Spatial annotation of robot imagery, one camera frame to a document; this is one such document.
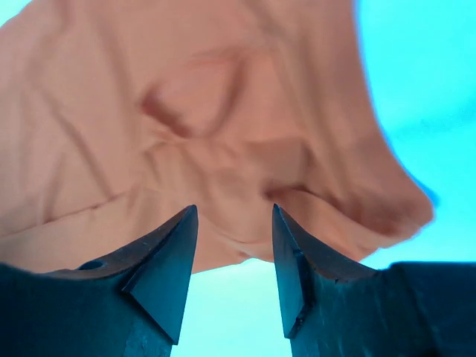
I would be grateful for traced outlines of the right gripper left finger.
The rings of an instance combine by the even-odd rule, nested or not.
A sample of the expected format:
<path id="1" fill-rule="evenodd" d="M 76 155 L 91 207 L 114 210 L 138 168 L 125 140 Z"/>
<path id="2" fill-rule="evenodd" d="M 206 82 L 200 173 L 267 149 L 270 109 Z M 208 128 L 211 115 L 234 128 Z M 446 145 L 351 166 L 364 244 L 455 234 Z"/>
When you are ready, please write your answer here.
<path id="1" fill-rule="evenodd" d="M 179 342 L 198 236 L 191 205 L 75 270 L 1 265 L 3 356 L 168 356 Z"/>

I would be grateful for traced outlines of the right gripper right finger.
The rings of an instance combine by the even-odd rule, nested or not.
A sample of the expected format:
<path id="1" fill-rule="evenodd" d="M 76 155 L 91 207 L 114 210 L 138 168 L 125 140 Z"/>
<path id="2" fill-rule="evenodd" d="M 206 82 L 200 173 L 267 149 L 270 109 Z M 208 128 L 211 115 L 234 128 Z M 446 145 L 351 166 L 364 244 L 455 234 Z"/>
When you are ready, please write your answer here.
<path id="1" fill-rule="evenodd" d="M 294 356 L 473 356 L 474 263 L 375 270 L 272 212 L 274 267 Z"/>

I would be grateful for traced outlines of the orange t-shirt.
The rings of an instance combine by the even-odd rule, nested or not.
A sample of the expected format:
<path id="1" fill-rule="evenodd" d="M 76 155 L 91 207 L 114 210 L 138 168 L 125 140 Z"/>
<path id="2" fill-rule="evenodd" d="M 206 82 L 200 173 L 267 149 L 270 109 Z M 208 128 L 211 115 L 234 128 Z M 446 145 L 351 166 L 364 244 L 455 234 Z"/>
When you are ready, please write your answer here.
<path id="1" fill-rule="evenodd" d="M 354 1 L 32 1 L 1 27 L 1 260 L 75 268 L 196 205 L 200 272 L 271 209 L 354 260 L 434 216 L 377 123 Z"/>

